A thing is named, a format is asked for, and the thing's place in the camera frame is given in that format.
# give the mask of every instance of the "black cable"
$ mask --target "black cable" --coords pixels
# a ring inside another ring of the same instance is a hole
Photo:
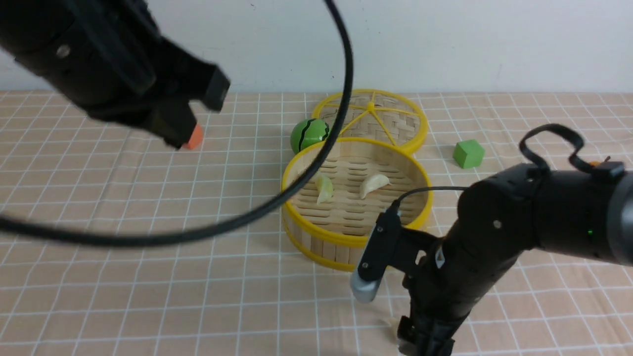
[[[398,199],[394,200],[394,202],[391,203],[391,205],[400,206],[400,203],[402,203],[402,201],[409,195],[424,193],[426,191],[464,191],[466,189],[468,189],[468,187],[458,187],[458,186],[437,186],[437,187],[424,187],[424,188],[411,189],[410,191],[402,194]]]
[[[317,154],[314,162],[306,169],[306,171],[297,178],[286,190],[276,195],[268,202],[258,206],[248,213],[234,217],[233,219],[214,224],[211,226],[200,227],[188,231],[165,232],[161,234],[141,235],[141,234],[97,234],[88,232],[79,232],[66,229],[56,229],[39,224],[31,224],[12,219],[10,217],[0,215],[0,231],[13,234],[27,235],[36,239],[44,239],[56,241],[60,243],[73,243],[78,245],[101,246],[110,248],[143,248],[157,247],[166,245],[177,245],[198,241],[205,238],[225,234],[242,226],[248,225],[269,214],[275,209],[281,207],[288,199],[299,192],[303,186],[316,174],[321,164],[327,158],[330,150],[334,146],[336,139],[343,127],[345,115],[348,112],[349,99],[352,93],[354,63],[352,47],[349,41],[348,32],[341,18],[339,10],[334,4],[334,0],[324,0],[325,4],[332,15],[332,19],[341,35],[341,42],[345,54],[345,79],[343,84],[343,92],[341,96],[341,105],[337,113],[332,132],[325,140],[323,148]]]

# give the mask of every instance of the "yellow rim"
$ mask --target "yellow rim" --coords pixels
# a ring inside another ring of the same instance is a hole
[[[366,139],[364,137],[344,137],[344,138],[338,139],[337,143],[350,142],[350,141],[376,144],[376,145],[385,147],[387,149],[391,149],[392,151],[395,151],[399,153],[400,155],[405,156],[422,173],[422,176],[424,177],[424,180],[426,181],[427,186],[429,187],[431,186],[429,176],[427,175],[424,168],[416,160],[414,160],[413,157],[411,157],[410,155],[407,155],[402,149],[395,146],[391,146],[389,144],[386,144],[380,141],[373,140],[373,139]],[[290,174],[289,168],[292,167],[297,162],[297,160],[303,157],[307,152],[312,151],[314,149],[320,149],[322,146],[323,146],[323,142],[313,144],[312,146],[307,147],[306,149],[300,151],[290,161],[290,163],[288,163],[288,166],[286,167],[284,171],[284,175],[282,176],[281,189],[284,189],[284,187],[289,185],[289,181],[288,181],[289,180],[288,175]],[[412,222],[410,222],[406,227],[409,229],[419,229],[420,227],[422,227],[424,222],[429,217],[432,205],[433,205],[433,192],[429,191],[427,203],[424,206],[424,208],[422,208],[422,212],[420,212],[420,215],[418,215],[418,217],[415,218]],[[328,231],[322,227],[318,227],[315,224],[312,224],[310,221],[308,221],[308,219],[301,216],[301,214],[294,208],[294,206],[292,205],[290,201],[287,201],[284,203],[284,209],[286,209],[287,213],[290,215],[290,218],[297,225],[299,225],[304,231],[324,241],[333,243],[335,245],[343,245],[347,247],[364,247],[365,243],[367,243],[368,236],[348,236],[344,234],[339,234],[338,232]]]
[[[322,265],[324,267],[328,267],[328,268],[331,268],[331,269],[337,269],[337,270],[343,270],[345,272],[353,272],[354,271],[354,268],[356,267],[354,265],[342,264],[340,262],[328,260],[327,258],[321,257],[321,256],[313,253],[312,251],[308,250],[307,248],[305,248],[305,246],[300,244],[299,241],[297,241],[297,239],[294,238],[294,236],[290,233],[290,230],[288,229],[288,224],[286,224],[285,219],[283,217],[281,219],[282,219],[282,223],[284,225],[285,234],[288,236],[288,239],[297,248],[297,250],[299,250],[301,253],[303,253],[303,255],[305,257],[308,257],[312,261],[314,261],[314,262],[316,262],[316,263],[318,263],[318,264],[320,264],[320,265]]]
[[[388,92],[388,91],[381,91],[381,90],[375,90],[375,89],[357,89],[354,90],[352,92],[353,94],[358,94],[361,92],[370,92],[372,93],[372,99],[370,101],[370,104],[365,108],[362,107],[360,105],[350,105],[350,108],[354,108],[354,109],[359,109],[359,110],[363,110],[365,109],[365,111],[359,115],[359,116],[365,116],[367,113],[371,113],[372,116],[374,117],[374,119],[376,119],[376,121],[378,121],[378,124],[380,126],[382,126],[383,130],[385,130],[385,134],[387,135],[387,138],[390,140],[390,142],[398,147],[399,149],[403,150],[404,152],[406,152],[409,155],[414,154],[415,151],[418,150],[418,148],[420,148],[422,146],[422,144],[424,143],[424,140],[427,137],[427,134],[429,132],[429,123],[427,120],[427,116],[424,115],[424,111],[422,111],[422,109],[420,109],[420,107],[418,105],[416,105],[414,102],[412,102],[411,100],[405,98],[402,95],[398,95],[398,94],[394,94],[392,92]],[[399,109],[390,109],[390,108],[374,108],[373,106],[373,101],[376,97],[376,94],[382,94],[382,95],[386,95],[386,96],[390,96],[392,98],[396,98],[400,101],[405,102],[407,105],[409,105],[410,107],[413,108],[413,112],[408,112],[408,111],[404,111],[404,110],[399,110]],[[321,102],[316,106],[316,108],[312,111],[312,117],[313,118],[318,118],[321,115],[321,110],[323,110],[324,107],[326,106],[332,106],[332,107],[339,107],[338,104],[332,104],[331,101],[340,98],[341,97],[341,93],[338,94],[334,94],[334,95],[330,95],[327,98],[321,100]],[[418,130],[418,132],[415,134],[415,136],[413,136],[412,139],[410,139],[409,141],[407,141],[406,143],[402,144],[402,145],[397,145],[396,141],[394,140],[394,138],[391,136],[391,134],[389,133],[389,131],[385,128],[384,124],[382,123],[382,120],[379,118],[379,116],[377,115],[378,111],[395,111],[395,112],[400,112],[400,113],[408,113],[408,114],[413,114],[416,115],[417,117],[420,118],[420,130]],[[358,121],[359,117],[356,117],[355,120],[353,120],[352,122],[350,122],[349,124],[347,124],[345,126],[345,128],[343,128],[343,130],[341,130],[341,134],[347,130],[351,124],[353,122]]]

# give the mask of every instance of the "orange object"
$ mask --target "orange object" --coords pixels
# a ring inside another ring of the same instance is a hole
[[[607,156],[603,162],[607,162],[610,159],[611,159],[611,156]],[[591,162],[589,162],[589,164],[592,167],[595,167],[595,166],[599,165],[600,163],[602,163],[602,162],[598,162],[598,161],[591,161]]]
[[[200,127],[199,124],[196,124],[196,128],[194,129],[194,132],[191,133],[189,142],[185,143],[183,147],[186,149],[194,149],[202,143],[202,139],[203,139],[202,127]]]

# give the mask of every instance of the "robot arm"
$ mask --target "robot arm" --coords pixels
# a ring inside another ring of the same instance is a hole
[[[0,47],[91,118],[177,149],[201,139],[189,101],[220,111],[230,85],[165,39],[144,0],[1,1]]]
[[[550,171],[528,149],[526,139],[542,131],[575,146],[569,160],[577,170]],[[582,146],[582,138],[561,125],[530,131],[519,147],[533,163],[466,189],[458,202],[458,220],[443,238],[402,227],[399,203],[380,215],[351,288],[360,302],[370,302],[388,265],[405,273],[411,309],[398,327],[403,354],[450,355],[451,338],[461,323],[523,251],[537,248],[633,263],[633,175],[622,162],[592,167],[577,156]],[[416,263],[419,251],[426,256]]]

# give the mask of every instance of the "white wall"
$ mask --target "white wall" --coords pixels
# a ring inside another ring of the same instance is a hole
[[[217,61],[233,91],[338,91],[320,0],[149,0],[165,35]],[[631,0],[339,0],[356,87],[633,91]],[[41,87],[0,56],[0,89]]]

